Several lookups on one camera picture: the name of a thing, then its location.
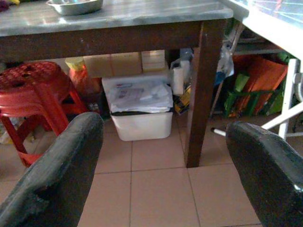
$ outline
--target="white rod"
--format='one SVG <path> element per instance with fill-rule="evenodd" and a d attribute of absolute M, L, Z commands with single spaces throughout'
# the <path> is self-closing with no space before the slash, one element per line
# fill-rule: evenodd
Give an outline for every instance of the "white rod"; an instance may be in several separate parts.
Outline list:
<path fill-rule="evenodd" d="M 224 136 L 224 137 L 226 136 L 226 132 L 223 131 L 223 130 L 216 129 L 216 128 L 211 128 L 211 131 L 214 132 L 214 133 L 216 133 L 216 134 L 218 134 L 218 135 L 220 135 L 220 136 Z"/>
<path fill-rule="evenodd" d="M 286 137 L 303 136 L 303 132 L 288 133 Z"/>
<path fill-rule="evenodd" d="M 294 83 L 293 78 L 294 74 L 299 70 L 300 62 L 298 59 L 291 59 L 288 63 L 288 71 L 286 76 L 286 84 L 284 90 L 284 98 L 282 105 L 282 114 L 285 114 L 287 110 L 291 107 L 293 95 L 294 95 Z M 279 127 L 279 136 L 283 139 L 286 139 L 286 134 L 288 130 L 289 120 L 280 124 Z"/>
<path fill-rule="evenodd" d="M 300 114 L 303 112 L 303 102 L 295 105 L 291 109 L 287 110 L 284 114 L 279 115 L 278 117 L 274 118 L 273 120 L 267 122 L 266 124 L 262 125 L 263 129 L 271 129 L 284 121 L 296 116 L 297 114 Z"/>

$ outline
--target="table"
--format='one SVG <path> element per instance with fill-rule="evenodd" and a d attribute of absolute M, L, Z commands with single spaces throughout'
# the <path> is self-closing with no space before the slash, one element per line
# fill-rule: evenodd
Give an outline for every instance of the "table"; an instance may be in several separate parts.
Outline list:
<path fill-rule="evenodd" d="M 58 15 L 45 2 L 0 13 L 0 60 L 26 61 L 195 48 L 185 162 L 199 166 L 225 19 L 217 0 L 105 0 L 102 10 Z"/>

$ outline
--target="cardboard box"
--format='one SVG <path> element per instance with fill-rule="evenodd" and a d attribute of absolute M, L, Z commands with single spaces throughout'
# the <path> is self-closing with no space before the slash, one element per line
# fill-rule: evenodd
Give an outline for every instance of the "cardboard box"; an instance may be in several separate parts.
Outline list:
<path fill-rule="evenodd" d="M 86 56 L 84 61 L 91 78 L 129 76 L 142 73 L 139 52 Z"/>
<path fill-rule="evenodd" d="M 165 50 L 141 52 L 143 72 L 160 71 L 165 68 Z"/>

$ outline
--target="plastic bag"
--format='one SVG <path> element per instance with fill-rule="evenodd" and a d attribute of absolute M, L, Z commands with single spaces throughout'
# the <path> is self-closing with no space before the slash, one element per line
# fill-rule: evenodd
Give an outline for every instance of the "plastic bag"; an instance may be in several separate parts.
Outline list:
<path fill-rule="evenodd" d="M 118 84 L 109 91 L 110 110 L 164 113 L 173 107 L 172 92 L 161 81 Z"/>
<path fill-rule="evenodd" d="M 82 96 L 100 92 L 100 80 L 88 76 L 83 57 L 67 58 L 65 62 L 70 67 L 71 81 Z"/>
<path fill-rule="evenodd" d="M 220 84 L 223 80 L 225 80 L 229 76 L 232 76 L 233 74 L 234 64 L 232 61 L 232 53 L 226 47 L 226 45 L 223 44 L 221 48 L 214 86 Z"/>

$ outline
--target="red plastic stool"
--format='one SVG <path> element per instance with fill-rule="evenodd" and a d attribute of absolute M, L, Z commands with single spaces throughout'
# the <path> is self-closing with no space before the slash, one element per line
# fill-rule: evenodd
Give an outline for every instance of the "red plastic stool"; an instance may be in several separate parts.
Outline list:
<path fill-rule="evenodd" d="M 68 95 L 74 104 L 62 104 Z M 27 167 L 41 156 L 28 154 L 23 146 L 35 127 L 41 124 L 59 135 L 69 123 L 65 114 L 86 111 L 70 78 L 54 62 L 27 63 L 0 74 L 0 119 Z M 15 130 L 9 117 L 28 118 Z"/>

